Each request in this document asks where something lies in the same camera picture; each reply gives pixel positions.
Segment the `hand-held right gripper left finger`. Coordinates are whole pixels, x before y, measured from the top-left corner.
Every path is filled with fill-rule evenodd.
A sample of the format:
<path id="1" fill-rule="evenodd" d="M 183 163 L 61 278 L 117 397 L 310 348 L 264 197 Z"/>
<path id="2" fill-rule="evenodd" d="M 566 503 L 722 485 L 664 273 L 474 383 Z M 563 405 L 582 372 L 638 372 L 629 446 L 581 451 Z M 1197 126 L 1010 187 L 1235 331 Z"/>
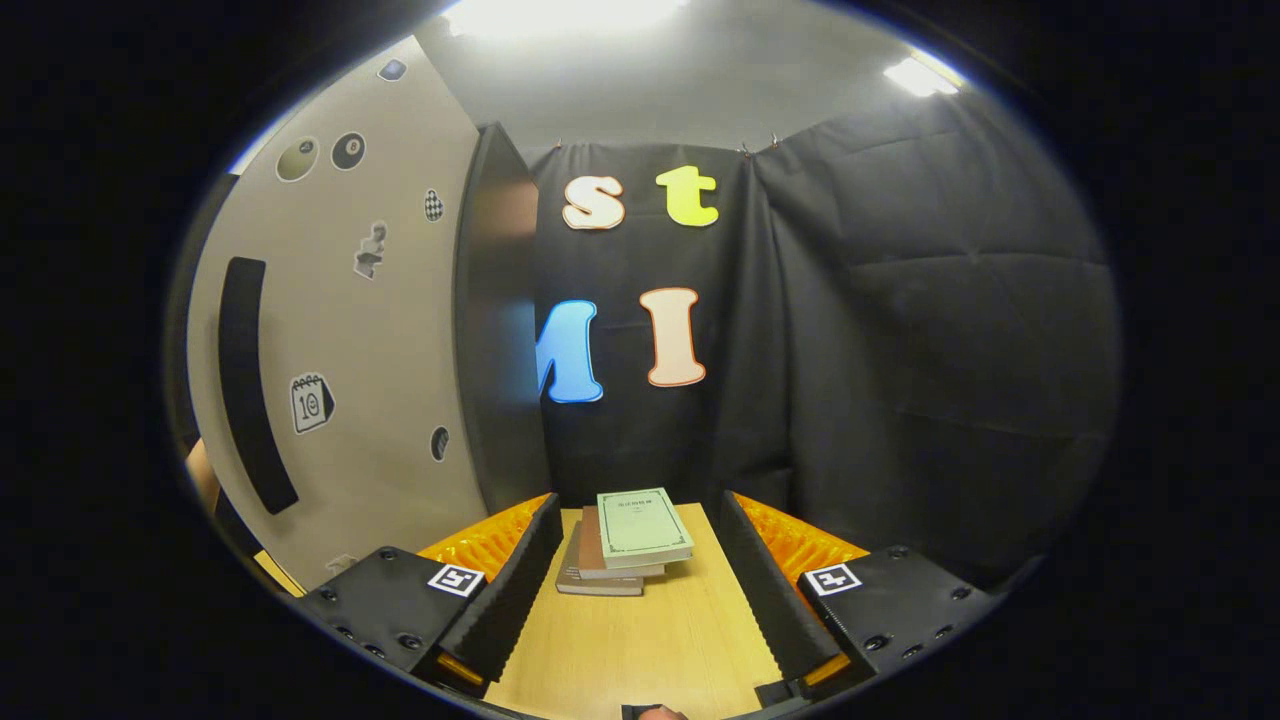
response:
<path id="1" fill-rule="evenodd" d="M 545 493 L 419 552 L 383 546 L 321 583 L 300 609 L 340 641 L 480 700 L 513 653 L 563 539 Z"/>

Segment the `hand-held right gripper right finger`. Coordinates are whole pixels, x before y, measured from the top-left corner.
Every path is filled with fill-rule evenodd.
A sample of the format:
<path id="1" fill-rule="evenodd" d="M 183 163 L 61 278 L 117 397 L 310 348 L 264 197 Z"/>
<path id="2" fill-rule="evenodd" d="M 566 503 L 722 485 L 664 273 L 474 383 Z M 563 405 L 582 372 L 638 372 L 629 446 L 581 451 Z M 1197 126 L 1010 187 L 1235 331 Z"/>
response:
<path id="1" fill-rule="evenodd" d="M 998 594 L 923 552 L 867 551 L 726 492 L 718 541 L 781 679 L 764 701 L 820 701 L 911 667 L 975 626 Z"/>

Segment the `grey cabinet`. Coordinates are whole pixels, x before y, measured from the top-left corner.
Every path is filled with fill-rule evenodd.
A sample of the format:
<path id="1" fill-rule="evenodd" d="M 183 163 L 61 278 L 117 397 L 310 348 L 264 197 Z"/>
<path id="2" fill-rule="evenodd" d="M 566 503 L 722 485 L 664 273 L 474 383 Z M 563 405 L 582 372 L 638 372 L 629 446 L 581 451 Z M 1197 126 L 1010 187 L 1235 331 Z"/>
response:
<path id="1" fill-rule="evenodd" d="M 494 122 L 479 128 L 454 252 L 456 369 L 488 514 L 550 491 L 535 323 L 538 188 Z"/>

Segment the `light grey cabinet door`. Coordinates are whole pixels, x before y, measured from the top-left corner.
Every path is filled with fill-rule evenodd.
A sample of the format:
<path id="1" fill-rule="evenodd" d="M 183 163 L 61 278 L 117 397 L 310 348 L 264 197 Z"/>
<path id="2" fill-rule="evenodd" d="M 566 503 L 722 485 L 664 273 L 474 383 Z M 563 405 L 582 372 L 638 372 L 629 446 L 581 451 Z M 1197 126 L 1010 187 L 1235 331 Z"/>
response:
<path id="1" fill-rule="evenodd" d="M 228 501 L 310 591 L 383 546 L 419 551 L 486 515 L 454 363 L 457 206 L 479 140 L 415 37 L 320 88 L 238 163 L 204 242 L 186 354 Z M 233 256 L 268 265 L 268 414 L 300 496 L 271 516 L 236 452 L 218 370 Z"/>

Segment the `black cabinet door handle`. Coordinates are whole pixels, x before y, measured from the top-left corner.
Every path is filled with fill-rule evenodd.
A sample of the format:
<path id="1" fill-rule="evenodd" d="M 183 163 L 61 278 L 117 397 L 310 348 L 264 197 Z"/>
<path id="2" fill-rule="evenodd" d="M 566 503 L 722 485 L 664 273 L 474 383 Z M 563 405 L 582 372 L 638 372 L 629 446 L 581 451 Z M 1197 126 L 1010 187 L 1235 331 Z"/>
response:
<path id="1" fill-rule="evenodd" d="M 300 496 L 285 469 L 268 414 L 261 373 L 260 313 L 268 265 L 233 256 L 218 309 L 218 370 L 236 452 L 264 510 L 275 516 Z"/>

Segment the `grey-brown book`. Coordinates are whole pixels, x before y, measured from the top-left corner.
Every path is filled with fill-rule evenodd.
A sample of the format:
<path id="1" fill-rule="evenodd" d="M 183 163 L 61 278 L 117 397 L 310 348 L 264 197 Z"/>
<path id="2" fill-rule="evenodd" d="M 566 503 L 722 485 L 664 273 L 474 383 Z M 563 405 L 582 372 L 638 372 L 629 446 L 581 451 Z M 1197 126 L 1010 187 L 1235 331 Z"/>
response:
<path id="1" fill-rule="evenodd" d="M 556 577 L 556 588 L 562 594 L 639 597 L 644 594 L 641 578 L 588 579 L 581 575 L 579 560 L 581 523 L 576 523 L 567 542 Z"/>

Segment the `brown book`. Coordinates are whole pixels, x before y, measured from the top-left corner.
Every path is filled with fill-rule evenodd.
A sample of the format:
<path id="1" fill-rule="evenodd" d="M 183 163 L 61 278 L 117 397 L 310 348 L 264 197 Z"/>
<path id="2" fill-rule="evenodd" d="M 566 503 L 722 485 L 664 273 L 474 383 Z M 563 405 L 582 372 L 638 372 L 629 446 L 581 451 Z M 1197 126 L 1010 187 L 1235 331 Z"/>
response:
<path id="1" fill-rule="evenodd" d="M 595 505 L 582 507 L 579 528 L 579 574 L 585 580 L 648 579 L 666 575 L 664 564 L 609 569 L 605 565 L 602 525 Z"/>

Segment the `light green book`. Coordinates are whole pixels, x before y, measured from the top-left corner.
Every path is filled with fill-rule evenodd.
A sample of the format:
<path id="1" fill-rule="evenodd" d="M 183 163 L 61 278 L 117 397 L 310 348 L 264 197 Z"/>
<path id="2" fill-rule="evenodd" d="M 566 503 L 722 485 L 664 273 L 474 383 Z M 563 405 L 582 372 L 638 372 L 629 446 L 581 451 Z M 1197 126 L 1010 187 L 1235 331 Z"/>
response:
<path id="1" fill-rule="evenodd" d="M 609 569 L 666 565 L 692 557 L 692 536 L 660 487 L 599 493 L 596 516 L 602 557 Z"/>

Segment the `black backdrop cloth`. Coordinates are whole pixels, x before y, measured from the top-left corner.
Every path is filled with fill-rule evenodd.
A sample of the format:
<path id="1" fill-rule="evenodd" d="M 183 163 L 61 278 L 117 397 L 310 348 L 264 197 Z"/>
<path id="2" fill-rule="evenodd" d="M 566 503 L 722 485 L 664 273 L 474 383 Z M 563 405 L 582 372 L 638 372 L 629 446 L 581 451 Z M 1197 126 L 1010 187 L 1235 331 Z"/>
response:
<path id="1" fill-rule="evenodd" d="M 1050 552 L 1119 405 L 1115 281 L 1071 178 L 972 94 L 746 156 L 532 164 L 541 413 L 570 507 L 732 491 L 986 591 Z"/>

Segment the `ceiling light panel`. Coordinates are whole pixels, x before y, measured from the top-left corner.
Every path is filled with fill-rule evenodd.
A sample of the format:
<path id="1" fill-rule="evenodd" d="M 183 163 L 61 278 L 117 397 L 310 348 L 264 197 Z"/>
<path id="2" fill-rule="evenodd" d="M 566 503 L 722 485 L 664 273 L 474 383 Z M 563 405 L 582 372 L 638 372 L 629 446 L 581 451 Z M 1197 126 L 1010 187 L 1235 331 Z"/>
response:
<path id="1" fill-rule="evenodd" d="M 658 26 L 691 0 L 458 0 L 442 17 L 453 37 L 626 35 Z"/>
<path id="2" fill-rule="evenodd" d="M 888 65 L 883 77 L 915 97 L 959 94 L 966 81 L 955 69 L 927 54 L 913 54 Z"/>

